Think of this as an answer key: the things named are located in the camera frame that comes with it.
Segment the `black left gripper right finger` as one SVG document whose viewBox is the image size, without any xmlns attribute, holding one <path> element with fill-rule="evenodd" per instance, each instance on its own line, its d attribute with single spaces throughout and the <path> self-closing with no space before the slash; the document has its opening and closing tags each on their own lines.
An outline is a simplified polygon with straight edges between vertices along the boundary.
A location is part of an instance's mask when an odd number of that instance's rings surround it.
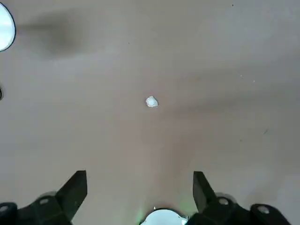
<svg viewBox="0 0 300 225">
<path fill-rule="evenodd" d="M 193 173 L 193 198 L 198 209 L 188 225 L 289 225 L 275 207 L 253 204 L 249 210 L 231 199 L 217 196 L 203 172 Z"/>
</svg>

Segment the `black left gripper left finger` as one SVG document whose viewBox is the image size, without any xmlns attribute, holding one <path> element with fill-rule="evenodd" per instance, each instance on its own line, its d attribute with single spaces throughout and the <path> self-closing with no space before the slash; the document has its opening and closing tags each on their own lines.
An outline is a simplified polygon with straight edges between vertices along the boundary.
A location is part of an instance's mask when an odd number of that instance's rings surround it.
<svg viewBox="0 0 300 225">
<path fill-rule="evenodd" d="M 45 194 L 31 204 L 18 208 L 14 202 L 0 204 L 2 225 L 71 225 L 87 196 L 87 174 L 76 171 L 54 194 Z"/>
</svg>

